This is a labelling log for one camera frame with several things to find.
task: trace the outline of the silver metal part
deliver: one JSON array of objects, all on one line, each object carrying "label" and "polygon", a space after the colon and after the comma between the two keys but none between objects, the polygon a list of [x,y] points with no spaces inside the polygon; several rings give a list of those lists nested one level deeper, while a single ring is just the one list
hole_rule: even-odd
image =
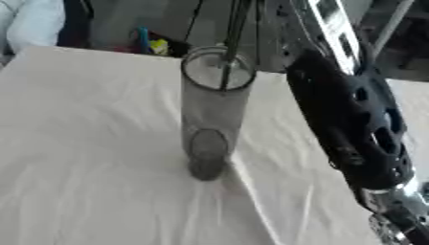
[{"label": "silver metal part", "polygon": [[267,1],[266,16],[277,27],[282,52],[287,54],[285,66],[310,49],[335,61],[346,74],[359,68],[359,41],[340,0]]},{"label": "silver metal part", "polygon": [[412,244],[406,238],[407,233],[402,232],[384,215],[389,212],[399,212],[399,220],[415,220],[417,224],[429,230],[429,205],[426,196],[427,184],[420,185],[418,178],[413,177],[408,183],[399,184],[392,189],[362,189],[361,198],[366,208],[374,214],[370,224],[381,241],[386,245]]},{"label": "silver metal part", "polygon": [[381,214],[370,217],[370,226],[383,245],[411,245],[405,234]]},{"label": "silver metal part", "polygon": [[366,207],[376,213],[385,213],[405,207],[416,217],[425,217],[429,206],[423,197],[417,177],[413,177],[408,183],[399,184],[392,189],[362,189],[362,199]]}]

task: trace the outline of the hole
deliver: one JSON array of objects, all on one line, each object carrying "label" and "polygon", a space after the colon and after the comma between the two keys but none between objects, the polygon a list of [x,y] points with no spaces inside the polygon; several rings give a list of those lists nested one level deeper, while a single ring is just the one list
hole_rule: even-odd
[{"label": "hole", "polygon": [[[397,160],[397,161],[399,161],[399,160],[404,156],[404,154],[405,154],[405,145],[404,145],[404,144],[401,144],[401,145],[400,145],[400,150],[399,150],[399,156],[397,156],[396,160]],[[406,165],[406,164],[404,163],[406,160],[407,160],[407,159],[404,159],[404,160],[402,161],[402,164],[403,164],[403,165]]]},{"label": "hole", "polygon": [[389,124],[391,130],[396,134],[400,131],[400,116],[395,109],[387,109],[384,118]]},{"label": "hole", "polygon": [[351,56],[353,54],[353,50],[351,49],[351,45],[349,44],[349,41],[347,40],[345,33],[342,33],[340,35],[339,41],[341,43],[341,46],[343,47],[343,50],[346,56],[347,57]]},{"label": "hole", "polygon": [[392,154],[395,152],[395,144],[386,127],[378,128],[371,137],[373,142],[380,146],[386,153]]},{"label": "hole", "polygon": [[367,100],[368,99],[368,93],[364,88],[359,88],[353,94],[353,97],[355,100],[358,100],[358,101]]},{"label": "hole", "polygon": [[325,38],[324,38],[324,36],[323,36],[322,34],[318,34],[318,35],[317,35],[317,37],[316,37],[316,39],[317,39],[319,42],[325,42]]},{"label": "hole", "polygon": [[317,4],[317,9],[326,21],[333,13],[338,11],[338,5],[335,0],[322,0]]}]

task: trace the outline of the person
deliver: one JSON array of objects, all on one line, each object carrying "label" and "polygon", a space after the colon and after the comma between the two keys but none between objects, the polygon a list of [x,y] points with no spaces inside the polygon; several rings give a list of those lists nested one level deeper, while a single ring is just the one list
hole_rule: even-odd
[{"label": "person", "polygon": [[64,23],[63,0],[0,0],[0,62],[31,45],[55,46]]}]

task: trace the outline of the white fabric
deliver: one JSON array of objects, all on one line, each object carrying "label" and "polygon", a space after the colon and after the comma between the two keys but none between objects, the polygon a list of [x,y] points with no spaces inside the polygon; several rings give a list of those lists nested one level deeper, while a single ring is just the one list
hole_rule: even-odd
[{"label": "white fabric", "polygon": [[[5,68],[0,244],[379,244],[284,76],[258,75],[235,171],[193,180],[180,145],[179,62],[31,48]],[[429,84],[392,85],[427,177]]]},{"label": "white fabric", "polygon": [[25,0],[17,10],[7,33],[8,42],[15,54],[29,45],[56,45],[65,22],[63,1]]}]

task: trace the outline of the glass rim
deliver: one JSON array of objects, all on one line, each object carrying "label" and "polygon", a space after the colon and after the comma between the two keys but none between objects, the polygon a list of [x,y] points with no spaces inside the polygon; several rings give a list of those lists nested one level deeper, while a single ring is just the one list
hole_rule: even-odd
[{"label": "glass rim", "polygon": [[196,59],[199,56],[202,55],[206,55],[206,54],[217,54],[214,52],[208,52],[208,53],[202,53],[202,54],[198,54],[200,52],[204,52],[205,50],[218,50],[218,51],[223,51],[225,52],[227,50],[227,47],[225,46],[205,46],[205,47],[199,47],[199,48],[195,48],[192,49],[183,59],[182,59],[182,63],[180,65],[180,69],[181,69],[181,73],[182,76],[185,77],[185,79],[187,79],[190,83],[192,83],[193,85],[204,89],[204,90],[208,90],[208,91],[212,91],[212,92],[235,92],[235,91],[240,91],[240,90],[245,90],[246,88],[248,88],[250,85],[252,85],[252,83],[255,81],[255,78],[257,76],[257,71],[255,69],[255,65],[253,65],[251,62],[249,62],[248,59],[246,59],[245,56],[241,55],[241,54],[237,54],[235,59],[238,59],[239,61],[243,62],[245,65],[247,65],[250,68],[250,77],[249,79],[244,82],[244,84],[238,86],[238,87],[234,87],[234,88],[227,88],[226,90],[221,90],[220,88],[215,89],[213,87],[209,87],[209,86],[205,86],[202,85],[200,83],[198,83],[197,81],[195,81],[193,78],[191,78],[191,76],[188,74],[187,71],[187,65],[190,61]]}]

